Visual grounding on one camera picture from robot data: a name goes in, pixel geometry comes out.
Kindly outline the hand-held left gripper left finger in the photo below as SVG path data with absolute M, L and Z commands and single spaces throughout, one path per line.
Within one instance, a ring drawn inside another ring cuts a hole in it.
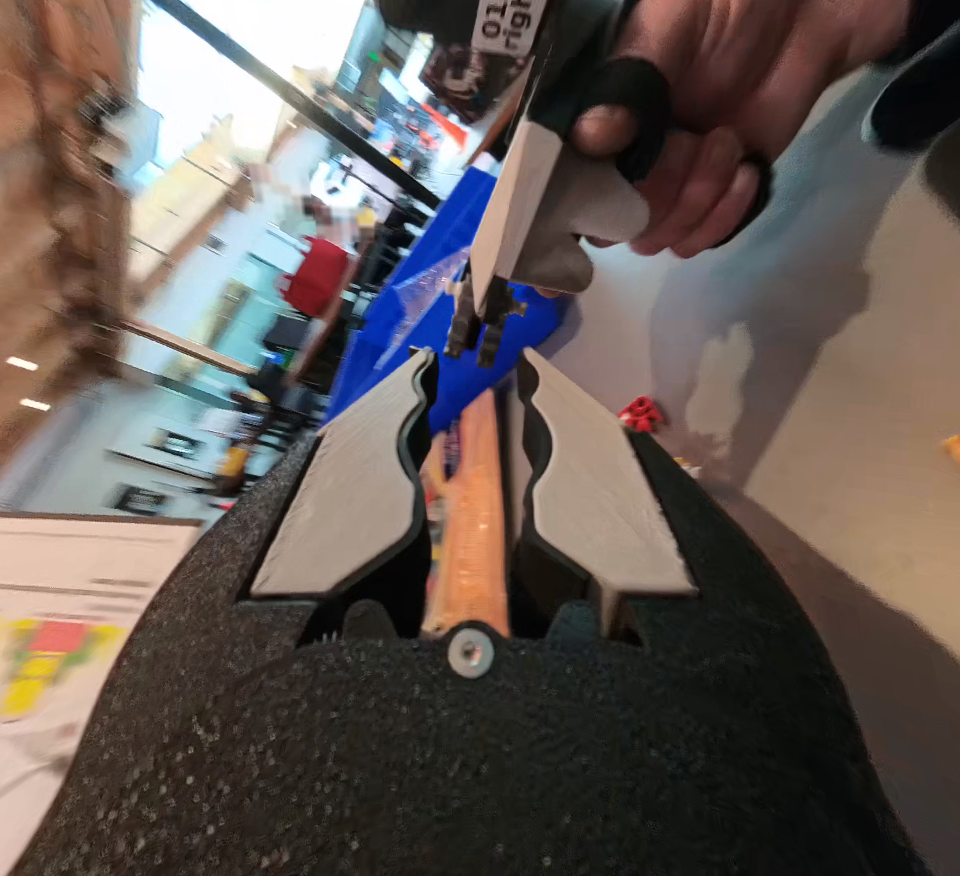
M 250 597 L 340 595 L 414 544 L 426 529 L 420 469 L 438 376 L 437 354 L 414 349 L 321 428 L 251 576 Z

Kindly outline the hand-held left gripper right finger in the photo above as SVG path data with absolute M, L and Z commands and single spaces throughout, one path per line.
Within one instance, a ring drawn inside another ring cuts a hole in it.
M 530 347 L 516 377 L 531 470 L 518 565 L 528 592 L 550 614 L 587 602 L 604 637 L 627 628 L 629 598 L 696 596 L 634 433 Z

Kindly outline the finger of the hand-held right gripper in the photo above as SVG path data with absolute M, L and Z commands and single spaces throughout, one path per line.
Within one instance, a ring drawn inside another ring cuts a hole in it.
M 519 121 L 471 246 L 474 300 L 486 301 L 495 279 L 532 285 L 521 256 L 563 147 L 545 126 Z

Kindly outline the grey connector assembly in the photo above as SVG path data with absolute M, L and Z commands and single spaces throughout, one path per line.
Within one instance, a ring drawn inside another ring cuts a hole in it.
M 466 352 L 474 352 L 478 368 L 494 367 L 508 319 L 524 317 L 527 303 L 517 299 L 511 286 L 499 277 L 493 279 L 492 288 L 492 302 L 481 314 L 474 297 L 471 267 L 466 265 L 457 280 L 450 282 L 446 292 L 454 299 L 454 309 L 444 356 L 459 359 Z

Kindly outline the person's right hand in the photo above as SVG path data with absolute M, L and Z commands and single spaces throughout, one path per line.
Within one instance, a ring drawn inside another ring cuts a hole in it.
M 615 57 L 655 66 L 678 129 L 637 184 L 650 212 L 630 246 L 693 258 L 727 241 L 824 91 L 888 56 L 910 0 L 640 0 Z

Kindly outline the red connector with white rod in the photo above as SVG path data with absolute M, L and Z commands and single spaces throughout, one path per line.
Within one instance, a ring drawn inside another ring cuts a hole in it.
M 617 417 L 622 425 L 637 433 L 655 434 L 668 426 L 668 419 L 660 405 L 646 395 L 632 400 Z

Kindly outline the clear plastic bag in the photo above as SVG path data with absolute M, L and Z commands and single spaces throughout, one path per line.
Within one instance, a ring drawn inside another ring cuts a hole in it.
M 390 348 L 399 348 L 404 339 L 426 316 L 438 299 L 449 293 L 470 260 L 471 248 L 464 246 L 403 280 L 393 288 L 400 306 L 400 317 L 392 331 Z

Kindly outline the blue plastic bin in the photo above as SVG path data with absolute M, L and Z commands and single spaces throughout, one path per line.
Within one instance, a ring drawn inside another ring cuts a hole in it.
M 394 287 L 462 247 L 471 246 L 495 183 L 489 173 L 467 169 L 409 255 L 367 307 L 364 323 L 351 335 L 334 379 L 323 420 L 326 424 L 404 364 L 411 347 L 426 347 L 438 356 L 437 395 L 429 411 L 430 432 L 436 434 L 449 427 L 481 393 L 509 375 L 523 348 L 538 347 L 558 330 L 567 312 L 566 302 L 545 298 L 529 287 L 512 286 L 515 297 L 527 303 L 527 311 L 524 317 L 512 316 L 507 321 L 492 369 L 478 368 L 474 352 L 466 352 L 459 359 L 444 355 L 454 309 L 449 294 L 440 296 L 399 348 L 390 348 L 401 316 Z

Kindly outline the red bag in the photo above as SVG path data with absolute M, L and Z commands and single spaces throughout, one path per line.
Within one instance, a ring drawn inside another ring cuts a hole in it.
M 323 317 L 341 296 L 355 259 L 352 250 L 336 242 L 324 237 L 310 239 L 299 267 L 281 285 L 283 301 L 309 319 Z

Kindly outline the black metal pole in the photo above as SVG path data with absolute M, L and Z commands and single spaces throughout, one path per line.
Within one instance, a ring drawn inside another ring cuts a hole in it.
M 368 141 L 327 113 L 305 92 L 274 72 L 239 42 L 197 13 L 183 0 L 148 0 L 174 18 L 224 59 L 255 79 L 262 87 L 288 105 L 315 130 L 338 142 L 349 154 L 365 162 L 372 170 L 397 186 L 402 192 L 424 205 L 437 210 L 442 200 L 403 168 L 392 163 Z

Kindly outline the instruction booklet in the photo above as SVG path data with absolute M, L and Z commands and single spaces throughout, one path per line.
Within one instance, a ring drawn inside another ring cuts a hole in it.
M 2 514 L 2 873 L 62 786 L 121 648 L 202 528 L 198 520 Z

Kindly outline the dark wall poster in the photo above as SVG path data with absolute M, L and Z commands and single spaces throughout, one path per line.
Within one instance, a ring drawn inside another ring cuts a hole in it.
M 473 125 L 497 105 L 529 61 L 435 42 L 418 79 L 439 104 Z

